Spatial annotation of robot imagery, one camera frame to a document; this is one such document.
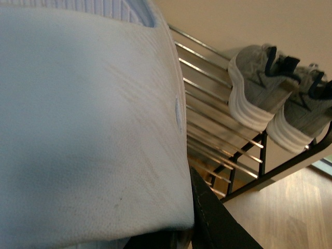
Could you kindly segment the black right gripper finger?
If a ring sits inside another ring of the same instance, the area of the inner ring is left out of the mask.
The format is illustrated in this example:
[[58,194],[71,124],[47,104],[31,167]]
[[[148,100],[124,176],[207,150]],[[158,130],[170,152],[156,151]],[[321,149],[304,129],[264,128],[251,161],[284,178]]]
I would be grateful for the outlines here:
[[195,225],[193,248],[262,248],[233,218],[197,170],[190,168]]

